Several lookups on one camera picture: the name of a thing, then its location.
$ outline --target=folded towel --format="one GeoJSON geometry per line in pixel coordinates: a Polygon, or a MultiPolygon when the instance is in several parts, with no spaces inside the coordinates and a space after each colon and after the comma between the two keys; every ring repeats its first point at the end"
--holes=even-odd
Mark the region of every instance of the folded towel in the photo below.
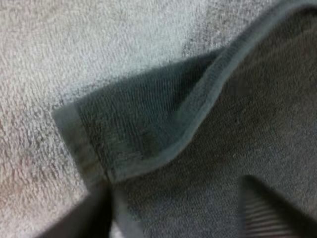
{"type": "Polygon", "coordinates": [[[237,178],[316,216],[316,0],[276,5],[227,48],[57,111],[88,187],[124,191],[145,237],[237,237],[237,178]]]}

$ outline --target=white fabric background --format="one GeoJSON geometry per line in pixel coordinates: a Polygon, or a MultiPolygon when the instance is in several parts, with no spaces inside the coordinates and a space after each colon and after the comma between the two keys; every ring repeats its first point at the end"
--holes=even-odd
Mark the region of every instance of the white fabric background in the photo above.
{"type": "Polygon", "coordinates": [[[275,1],[0,1],[1,237],[33,237],[86,194],[53,110],[225,45],[275,1]]]}

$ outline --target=towel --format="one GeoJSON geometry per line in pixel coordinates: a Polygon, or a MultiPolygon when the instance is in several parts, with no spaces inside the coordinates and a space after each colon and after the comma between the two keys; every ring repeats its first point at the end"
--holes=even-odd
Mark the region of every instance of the towel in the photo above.
{"type": "Polygon", "coordinates": [[[2,237],[34,237],[87,195],[53,111],[121,77],[227,45],[274,2],[2,0],[2,237]]]}
{"type": "Polygon", "coordinates": [[[224,49],[101,88],[54,117],[86,186],[144,237],[237,237],[237,178],[316,216],[317,1],[282,1],[224,49]]]}

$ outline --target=fabric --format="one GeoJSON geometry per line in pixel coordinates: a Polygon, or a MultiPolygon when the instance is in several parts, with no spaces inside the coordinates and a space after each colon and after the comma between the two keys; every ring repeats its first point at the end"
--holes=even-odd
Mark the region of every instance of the fabric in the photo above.
{"type": "Polygon", "coordinates": [[[316,237],[317,223],[254,176],[243,176],[240,237],[316,237]]]}
{"type": "Polygon", "coordinates": [[[237,237],[243,174],[316,217],[315,6],[283,1],[221,52],[58,111],[87,186],[108,179],[124,191],[145,237],[237,237]]]}
{"type": "Polygon", "coordinates": [[[33,238],[87,195],[53,111],[226,45],[275,1],[1,0],[1,237],[33,238]]]}

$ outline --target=gray towel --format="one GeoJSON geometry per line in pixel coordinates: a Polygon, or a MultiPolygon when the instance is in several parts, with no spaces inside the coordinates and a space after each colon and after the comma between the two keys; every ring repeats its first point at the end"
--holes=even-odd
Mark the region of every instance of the gray towel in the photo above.
{"type": "Polygon", "coordinates": [[[227,48],[55,113],[87,186],[124,191],[145,237],[237,237],[237,178],[317,215],[317,6],[283,1],[227,48]]]}

